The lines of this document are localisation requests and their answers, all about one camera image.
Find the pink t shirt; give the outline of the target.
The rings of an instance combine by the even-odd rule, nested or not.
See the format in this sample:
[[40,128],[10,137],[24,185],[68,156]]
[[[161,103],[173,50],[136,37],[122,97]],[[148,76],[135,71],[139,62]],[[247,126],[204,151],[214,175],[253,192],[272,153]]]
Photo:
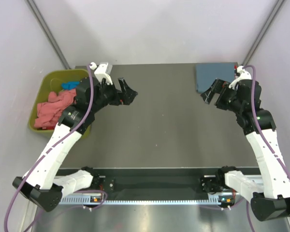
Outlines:
[[37,118],[35,119],[34,127],[38,129],[56,126],[63,110],[74,102],[75,96],[75,88],[62,90],[59,93],[50,92],[46,102],[37,104]]

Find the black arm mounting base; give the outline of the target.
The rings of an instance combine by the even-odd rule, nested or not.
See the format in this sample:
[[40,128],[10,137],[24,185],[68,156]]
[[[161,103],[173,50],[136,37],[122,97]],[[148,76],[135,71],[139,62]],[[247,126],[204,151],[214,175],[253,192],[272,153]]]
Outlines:
[[200,200],[220,193],[217,167],[90,168],[88,190],[104,190],[109,200]]

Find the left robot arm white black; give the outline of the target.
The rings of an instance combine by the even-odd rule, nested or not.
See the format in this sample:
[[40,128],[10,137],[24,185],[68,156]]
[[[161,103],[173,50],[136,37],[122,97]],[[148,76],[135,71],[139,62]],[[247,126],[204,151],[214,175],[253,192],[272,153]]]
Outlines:
[[23,176],[16,177],[13,186],[46,212],[54,210],[60,200],[79,190],[96,191],[100,180],[89,168],[56,179],[56,174],[70,149],[82,137],[102,108],[130,105],[138,93],[124,78],[119,78],[120,89],[103,78],[94,84],[92,77],[83,78],[77,85],[73,103],[64,109],[54,132],[33,167]]

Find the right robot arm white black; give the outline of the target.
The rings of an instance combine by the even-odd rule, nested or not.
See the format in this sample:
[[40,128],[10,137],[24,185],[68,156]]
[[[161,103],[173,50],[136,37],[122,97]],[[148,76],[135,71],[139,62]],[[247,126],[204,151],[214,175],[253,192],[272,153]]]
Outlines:
[[236,115],[236,121],[253,149],[263,185],[248,179],[235,167],[218,171],[216,186],[221,191],[234,189],[252,208],[259,221],[290,217],[290,179],[281,166],[283,161],[277,141],[276,125],[271,113],[260,107],[261,86],[244,79],[232,85],[217,79],[201,94],[209,104],[215,94],[215,106]]

